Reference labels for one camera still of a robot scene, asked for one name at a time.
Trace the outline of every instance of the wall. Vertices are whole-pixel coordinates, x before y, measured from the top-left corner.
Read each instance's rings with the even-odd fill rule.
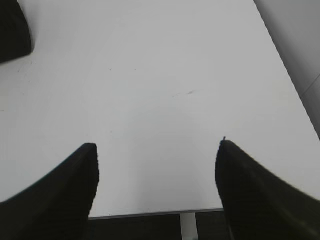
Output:
[[[320,2],[255,2],[320,137]]]

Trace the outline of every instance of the dark floor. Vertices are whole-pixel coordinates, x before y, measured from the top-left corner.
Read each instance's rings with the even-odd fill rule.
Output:
[[[199,240],[230,240],[224,211],[196,213]]]
[[[196,213],[199,240],[230,240],[225,213]],[[91,219],[82,240],[182,240],[180,214]]]
[[[180,215],[89,220],[83,240],[182,240]]]

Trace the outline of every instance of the scratch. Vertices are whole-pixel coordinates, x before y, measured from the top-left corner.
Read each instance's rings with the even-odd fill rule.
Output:
[[[176,95],[173,95],[172,98],[175,98],[176,96],[180,95],[180,93],[177,93]]]

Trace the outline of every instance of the white table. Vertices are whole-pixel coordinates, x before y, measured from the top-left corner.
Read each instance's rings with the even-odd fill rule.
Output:
[[[224,136],[320,199],[316,132],[253,1],[20,0],[0,65],[0,201],[96,143],[91,217],[221,208]]]

